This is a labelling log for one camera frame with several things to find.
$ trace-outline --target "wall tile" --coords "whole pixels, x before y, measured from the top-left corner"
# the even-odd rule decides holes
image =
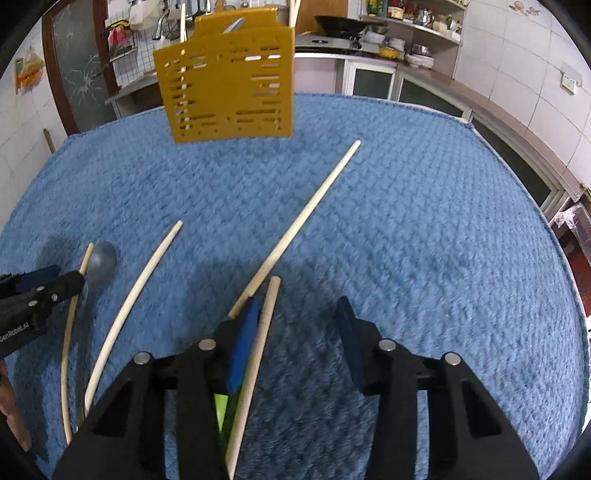
[[[12,170],[4,155],[0,154],[0,184],[4,183],[10,175],[12,175]]]
[[[17,114],[17,101],[14,88],[11,85],[0,91],[0,145],[21,127],[21,120]]]
[[[499,70],[539,94],[546,74],[546,61],[532,52],[506,41]]]
[[[37,176],[51,155],[45,138],[35,144],[32,150],[20,161],[14,170],[17,192],[20,196],[27,191],[31,181]]]
[[[538,95],[517,80],[499,72],[492,90],[491,102],[496,103],[524,125],[529,125]]]
[[[591,143],[581,137],[568,169],[581,183],[591,186]]]
[[[582,132],[591,108],[591,95],[583,89],[573,95],[562,87],[561,78],[560,70],[548,64],[541,97]]]
[[[530,122],[535,133],[567,165],[573,156],[581,133],[566,117],[540,98]]]
[[[56,104],[50,102],[39,110],[39,120],[43,128],[47,128],[48,130],[58,124],[61,125],[60,114],[57,112]]]
[[[570,41],[570,35],[567,33],[567,31],[564,29],[564,27],[560,24],[560,22],[556,19],[556,17],[554,15],[552,15],[551,27],[552,27],[552,33],[556,33],[557,35],[561,36],[565,40]]]
[[[496,69],[460,50],[455,79],[477,93],[490,97],[495,84]]]
[[[562,68],[563,62],[570,65],[583,76],[583,88],[591,93],[591,69],[572,40],[552,33],[548,61],[557,69]]]
[[[18,163],[25,158],[34,146],[35,140],[21,126],[0,146],[0,154],[6,158],[8,166],[14,172]]]
[[[544,28],[521,14],[509,15],[505,40],[535,53],[544,60],[550,52],[550,35],[548,28]]]
[[[17,183],[12,173],[9,177],[0,179],[0,232],[4,227],[4,224],[10,218],[10,214],[14,209],[14,206],[20,200],[21,196],[18,194]]]
[[[462,29],[462,54],[470,55],[498,68],[503,55],[503,39],[477,28]]]
[[[37,113],[33,103],[33,92],[30,88],[21,89],[17,94],[17,115],[22,123],[27,122]]]
[[[464,25],[504,37],[506,19],[504,9],[473,1],[466,10]]]
[[[68,137],[66,134],[66,129],[64,129],[64,126],[60,122],[53,128],[48,128],[48,130],[49,134],[51,135],[51,139],[53,140],[54,147],[56,150],[59,149],[62,143],[64,143]]]
[[[585,124],[583,135],[587,137],[587,140],[591,141],[591,111],[589,111],[589,115],[587,116],[587,123]]]
[[[504,9],[507,8],[507,1],[508,0],[474,0],[474,3],[487,4],[492,5],[493,7]]]
[[[529,15],[527,17],[528,20],[535,22],[544,28],[547,28],[548,30],[551,29],[552,19],[554,18],[554,15],[552,15],[550,13],[550,10],[548,10],[540,2],[535,2],[535,1],[529,2],[528,5],[526,5],[526,7],[534,7],[536,10],[540,11],[540,13],[537,15]],[[518,14],[517,12],[513,12],[513,11],[511,13],[514,15],[522,15],[522,14]]]
[[[47,79],[47,72],[43,71],[43,77],[37,85],[33,87],[33,104],[35,108],[40,111],[48,103],[55,103],[49,80]]]

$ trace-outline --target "gray spoon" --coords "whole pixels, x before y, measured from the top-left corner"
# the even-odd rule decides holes
[[[117,267],[117,252],[109,242],[96,244],[86,270],[88,294],[82,320],[77,322],[79,341],[76,355],[76,423],[78,427],[85,419],[84,393],[86,388],[88,343],[90,340],[90,324],[94,317],[95,301],[102,289],[111,281]]]

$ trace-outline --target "shelf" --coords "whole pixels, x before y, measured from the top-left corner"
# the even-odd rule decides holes
[[[459,3],[454,2],[453,0],[429,0],[429,2],[433,3],[433,5],[444,5],[442,8],[447,8],[451,11],[465,10],[467,7],[467,5],[460,5]]]
[[[388,18],[388,17],[363,17],[362,20],[364,22],[369,22],[369,23],[382,23],[382,24],[393,23],[393,24],[396,24],[396,25],[402,25],[403,27],[414,28],[415,30],[421,30],[421,31],[430,33],[431,35],[435,35],[436,37],[443,38],[444,40],[447,40],[448,42],[451,42],[454,45],[462,45],[462,42],[461,41],[454,40],[453,38],[451,38],[451,37],[449,37],[447,35],[444,35],[443,33],[436,32],[432,28],[423,27],[421,25],[415,25],[414,23],[403,22],[402,20],[397,20],[395,18]]]

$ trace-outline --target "yellow container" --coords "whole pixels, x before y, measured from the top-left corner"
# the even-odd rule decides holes
[[[154,52],[175,141],[291,136],[294,30],[277,11],[197,17],[187,41]]]
[[[395,60],[398,57],[398,50],[388,47],[379,48],[379,56],[385,59]]]

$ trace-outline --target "wooden stick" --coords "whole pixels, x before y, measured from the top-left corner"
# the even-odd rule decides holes
[[[322,197],[328,192],[330,186],[335,182],[336,177],[343,171],[351,157],[357,151],[359,146],[361,145],[361,140],[355,140],[353,145],[349,151],[345,154],[345,156],[341,159],[341,161],[337,164],[335,169],[330,172],[329,176],[326,177],[326,180],[322,183],[320,188],[316,190],[314,196],[310,199],[308,204],[304,207],[304,209],[300,212],[291,226],[287,229],[287,232],[281,237],[279,243],[275,246],[275,248],[271,251],[267,259],[263,262],[261,267],[256,272],[255,276],[252,278],[250,283],[246,286],[240,298],[236,301],[228,316],[232,319],[236,318],[238,313],[240,312],[241,308],[244,306],[248,297],[252,297],[255,292],[258,290],[258,287],[265,281],[267,275],[271,272],[277,261],[281,258],[287,247],[290,246],[291,241],[296,237],[308,217],[314,212],[316,206],[322,200]]]
[[[261,318],[259,320],[258,330],[256,331],[255,341],[252,344],[252,353],[248,358],[248,363],[246,365],[244,382],[240,391],[240,398],[238,399],[234,423],[232,424],[228,449],[226,450],[226,465],[228,466],[228,476],[230,477],[230,480],[234,478],[234,473],[236,472],[240,445],[242,444],[242,437],[244,436],[244,430],[246,429],[248,411],[251,408],[256,378],[261,367],[262,353],[265,349],[267,334],[269,333],[269,327],[271,326],[271,318],[273,317],[273,309],[275,308],[275,301],[277,300],[280,284],[281,279],[279,277],[271,277],[269,288],[267,289],[267,296],[265,296],[265,303],[262,306]]]
[[[180,43],[187,40],[187,5],[182,4],[181,6],[181,40]]]
[[[90,256],[95,250],[94,244],[89,244],[86,248],[86,253],[82,259],[80,266],[80,274],[86,275],[88,262]],[[76,307],[78,305],[78,295],[72,297],[70,300],[70,308],[68,309],[68,317],[66,320],[66,329],[64,330],[64,345],[61,349],[61,375],[60,375],[60,391],[61,391],[61,418],[64,421],[64,433],[66,434],[66,442],[69,445],[72,441],[72,428],[70,427],[70,409],[68,408],[68,355],[70,354],[70,342],[72,341],[72,327],[74,325],[74,317],[76,316]]]
[[[49,151],[54,154],[56,152],[56,146],[51,139],[51,134],[47,128],[43,129],[43,135],[45,136],[45,141],[47,142],[47,146],[49,147]]]
[[[117,337],[119,336],[119,333],[123,328],[123,324],[125,323],[129,315],[129,312],[131,312],[131,309],[133,308],[135,301],[138,299],[139,294],[144,289],[146,283],[148,282],[148,279],[150,278],[150,275],[155,270],[156,266],[166,253],[166,250],[173,242],[174,237],[177,236],[177,233],[182,226],[183,223],[179,220],[176,223],[176,225],[174,225],[172,230],[168,233],[166,238],[162,241],[160,246],[156,249],[154,255],[152,255],[152,258],[150,258],[150,261],[144,267],[144,270],[139,275],[133,288],[127,295],[127,298],[125,299],[123,306],[121,307],[121,310],[117,314],[117,317],[115,317],[113,325],[111,325],[111,329],[109,330],[107,338],[105,339],[105,343],[103,343],[103,346],[100,349],[99,357],[96,360],[95,367],[92,370],[92,375],[90,376],[88,387],[84,395],[84,407],[85,413],[87,415],[88,411],[90,410],[90,406],[92,405],[92,401],[94,400],[96,389],[99,386],[100,376],[103,374],[103,370],[105,369],[107,359],[111,354],[113,345],[115,344],[115,341],[117,340]]]
[[[300,6],[301,6],[301,0],[295,0],[295,2],[294,2],[294,13],[290,17],[291,18],[291,22],[292,22],[290,24],[290,27],[293,27],[293,28],[296,27],[297,17],[300,14]]]

